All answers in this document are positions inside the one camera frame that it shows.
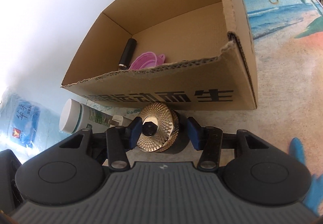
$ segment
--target white wall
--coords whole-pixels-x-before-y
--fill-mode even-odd
[[[61,89],[61,81],[87,31],[114,0],[0,1],[0,95],[13,86],[58,113],[68,98],[82,100]]]

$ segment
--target red and orange logo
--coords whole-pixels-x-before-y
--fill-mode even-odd
[[[14,129],[12,131],[12,136],[14,138],[19,139],[20,138],[20,134],[21,134],[21,130],[19,130],[19,129],[17,129],[17,128],[14,127]]]

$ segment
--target gray ribbed plate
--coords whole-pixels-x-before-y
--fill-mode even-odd
[[[19,224],[307,224],[316,217],[301,203],[262,207],[242,201],[191,162],[137,162],[113,173],[84,201],[62,207],[27,202],[13,218]]]

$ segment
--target printed ocean wave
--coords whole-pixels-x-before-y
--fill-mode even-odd
[[[253,37],[261,38],[302,22],[302,14],[312,10],[315,10],[312,4],[294,4],[248,12]]]

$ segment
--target open cardboard box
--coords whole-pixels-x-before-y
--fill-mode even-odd
[[[165,54],[166,64],[116,71],[131,37],[132,61],[153,51]],[[84,38],[62,87],[106,106],[255,109],[256,60],[243,0],[115,0]]]

